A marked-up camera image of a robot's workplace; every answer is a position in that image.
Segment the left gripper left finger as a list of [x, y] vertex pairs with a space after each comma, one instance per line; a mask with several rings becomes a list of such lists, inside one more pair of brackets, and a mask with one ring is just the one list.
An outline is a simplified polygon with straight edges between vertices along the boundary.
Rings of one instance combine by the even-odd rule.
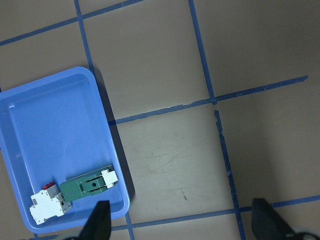
[[110, 202], [108, 200], [98, 201], [77, 238], [79, 240], [109, 240], [111, 231]]

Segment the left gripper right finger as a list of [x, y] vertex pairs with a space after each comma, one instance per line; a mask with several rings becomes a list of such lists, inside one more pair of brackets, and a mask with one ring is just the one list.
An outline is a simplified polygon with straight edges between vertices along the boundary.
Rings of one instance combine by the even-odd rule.
[[251, 229], [257, 240], [293, 240], [295, 231], [264, 198], [254, 198]]

